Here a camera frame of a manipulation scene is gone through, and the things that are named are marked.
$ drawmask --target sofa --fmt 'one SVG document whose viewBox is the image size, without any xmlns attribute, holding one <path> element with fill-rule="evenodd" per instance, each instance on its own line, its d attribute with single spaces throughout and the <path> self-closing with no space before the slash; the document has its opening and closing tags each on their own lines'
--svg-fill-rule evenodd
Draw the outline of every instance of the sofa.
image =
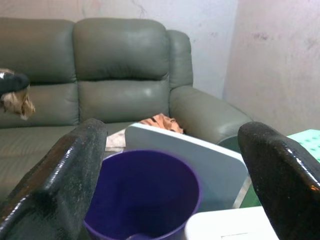
<svg viewBox="0 0 320 240">
<path fill-rule="evenodd" d="M 111 135 L 163 113 L 185 133 L 237 147 L 251 119 L 193 88 L 188 36 L 147 19 L 0 18 L 0 67 L 26 74 L 36 113 L 0 112 L 0 203 L 66 133 L 95 118 Z"/>
</svg>

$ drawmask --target wall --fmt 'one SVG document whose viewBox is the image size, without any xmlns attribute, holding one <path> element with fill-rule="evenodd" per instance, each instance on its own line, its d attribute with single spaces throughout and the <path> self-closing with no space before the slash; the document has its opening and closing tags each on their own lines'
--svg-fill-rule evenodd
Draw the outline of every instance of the wall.
<svg viewBox="0 0 320 240">
<path fill-rule="evenodd" d="M 194 86 L 222 97 L 238 0 L 0 0 L 1 17 L 144 18 L 189 35 Z"/>
<path fill-rule="evenodd" d="M 241 0 L 224 98 L 283 134 L 320 129 L 320 2 Z"/>
</svg>

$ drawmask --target sofa armrest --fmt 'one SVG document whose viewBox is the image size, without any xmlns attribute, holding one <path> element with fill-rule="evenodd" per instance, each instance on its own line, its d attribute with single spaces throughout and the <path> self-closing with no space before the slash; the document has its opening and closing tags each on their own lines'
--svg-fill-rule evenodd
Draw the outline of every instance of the sofa armrest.
<svg viewBox="0 0 320 240">
<path fill-rule="evenodd" d="M 251 121 L 227 102 L 191 86 L 171 91 L 169 110 L 186 134 L 213 144 L 237 136 L 239 127 Z"/>
</svg>

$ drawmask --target seat cushion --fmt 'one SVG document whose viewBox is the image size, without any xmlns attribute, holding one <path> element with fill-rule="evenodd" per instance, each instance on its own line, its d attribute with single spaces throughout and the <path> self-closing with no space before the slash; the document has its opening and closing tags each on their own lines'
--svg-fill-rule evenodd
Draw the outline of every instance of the seat cushion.
<svg viewBox="0 0 320 240">
<path fill-rule="evenodd" d="M 132 122 L 107 124 L 108 135 Z M 76 126 L 0 129 L 0 203 L 52 146 Z"/>
</svg>

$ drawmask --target green object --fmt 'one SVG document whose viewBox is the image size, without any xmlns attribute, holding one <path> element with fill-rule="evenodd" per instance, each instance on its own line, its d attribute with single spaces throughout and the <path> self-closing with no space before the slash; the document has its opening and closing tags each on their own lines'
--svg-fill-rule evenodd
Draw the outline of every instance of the green object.
<svg viewBox="0 0 320 240">
<path fill-rule="evenodd" d="M 320 162 L 320 130 L 309 129 L 288 136 L 304 147 L 318 162 Z"/>
<path fill-rule="evenodd" d="M 287 136 L 303 146 L 318 162 L 320 162 L 320 130 L 309 129 Z M 240 208 L 261 206 L 254 187 L 249 187 Z"/>
</svg>

